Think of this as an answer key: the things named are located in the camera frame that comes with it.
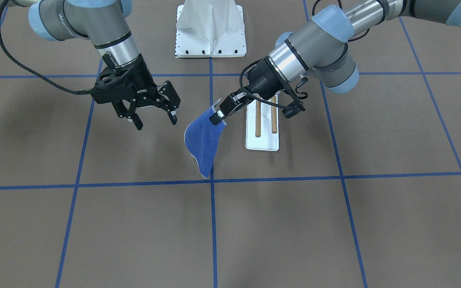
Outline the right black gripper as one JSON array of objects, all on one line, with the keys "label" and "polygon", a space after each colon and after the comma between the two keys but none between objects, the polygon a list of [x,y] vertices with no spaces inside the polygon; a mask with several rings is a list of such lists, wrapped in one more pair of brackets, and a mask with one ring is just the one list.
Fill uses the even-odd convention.
[{"label": "right black gripper", "polygon": [[[142,56],[114,69],[113,100],[117,116],[133,122],[137,130],[142,130],[143,122],[136,109],[155,106],[157,103],[168,113],[172,125],[178,122],[176,113],[180,106],[180,97],[177,91],[169,80],[157,86]],[[124,105],[123,100],[130,103],[129,108]]]}]

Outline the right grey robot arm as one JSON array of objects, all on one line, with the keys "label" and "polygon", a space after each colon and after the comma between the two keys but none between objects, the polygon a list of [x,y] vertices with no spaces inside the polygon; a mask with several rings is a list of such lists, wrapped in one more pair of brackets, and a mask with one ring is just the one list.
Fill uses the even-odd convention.
[{"label": "right grey robot arm", "polygon": [[[28,8],[31,29],[47,41],[90,40],[105,68],[94,87],[71,90],[25,66],[10,54],[2,40],[2,13],[7,7]],[[17,66],[59,90],[75,95],[91,95],[95,103],[110,103],[119,118],[143,128],[137,109],[149,106],[166,111],[177,124],[180,98],[170,81],[156,84],[137,46],[126,17],[132,11],[130,0],[0,0],[0,47]]]}]

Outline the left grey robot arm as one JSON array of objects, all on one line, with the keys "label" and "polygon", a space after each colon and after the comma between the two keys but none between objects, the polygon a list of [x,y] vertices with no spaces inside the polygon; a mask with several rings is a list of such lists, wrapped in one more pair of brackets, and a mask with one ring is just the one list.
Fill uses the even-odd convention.
[{"label": "left grey robot arm", "polygon": [[287,33],[268,56],[244,69],[249,83],[226,97],[219,109],[201,116],[210,125],[242,110],[253,100],[269,104],[284,91],[293,102],[282,106],[286,118],[305,108],[290,83],[310,72],[335,93],[346,93],[357,83],[357,66],[348,53],[348,42],[357,34],[384,21],[407,16],[447,26],[461,27],[461,0],[363,0],[345,10],[329,5],[313,15],[302,28]]}]

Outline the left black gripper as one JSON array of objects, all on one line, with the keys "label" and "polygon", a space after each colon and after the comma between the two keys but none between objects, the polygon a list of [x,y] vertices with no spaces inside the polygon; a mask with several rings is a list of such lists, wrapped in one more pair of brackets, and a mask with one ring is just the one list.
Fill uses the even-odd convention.
[{"label": "left black gripper", "polygon": [[275,105],[270,100],[278,91],[282,91],[282,80],[283,78],[268,58],[249,64],[240,73],[238,80],[240,88],[225,97],[219,106],[219,112],[210,116],[211,124],[218,125],[253,100]]}]

